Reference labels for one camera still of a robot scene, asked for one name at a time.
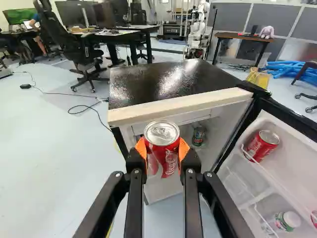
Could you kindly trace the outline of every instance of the green can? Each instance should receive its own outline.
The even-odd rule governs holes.
[[[192,143],[195,146],[201,146],[204,142],[205,128],[203,126],[198,126],[194,129],[194,135]]]
[[[268,234],[292,232],[301,225],[301,218],[292,211],[276,213],[272,219],[262,224],[262,229]]]

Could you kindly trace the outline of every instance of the chair wheel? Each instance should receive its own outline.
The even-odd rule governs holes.
[[[313,110],[312,110],[312,108],[305,108],[305,111],[306,111],[307,113],[311,113]]]

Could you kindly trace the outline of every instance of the fridge door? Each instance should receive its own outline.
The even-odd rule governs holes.
[[[259,163],[247,147],[261,130],[279,137]],[[257,99],[213,170],[257,238],[317,237],[317,125]]]

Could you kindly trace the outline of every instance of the white robot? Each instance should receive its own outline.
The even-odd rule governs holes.
[[[198,8],[192,10],[192,24],[190,26],[190,34],[187,40],[187,56],[186,58],[201,58],[204,54],[204,47],[208,40],[205,38],[206,29],[210,28],[206,26],[206,18],[209,15],[210,4],[206,0],[201,0]]]

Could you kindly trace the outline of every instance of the can pull tab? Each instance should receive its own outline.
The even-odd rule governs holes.
[[[153,127],[151,128],[151,133],[154,136],[157,136],[163,140],[169,140],[170,132],[164,127]]]

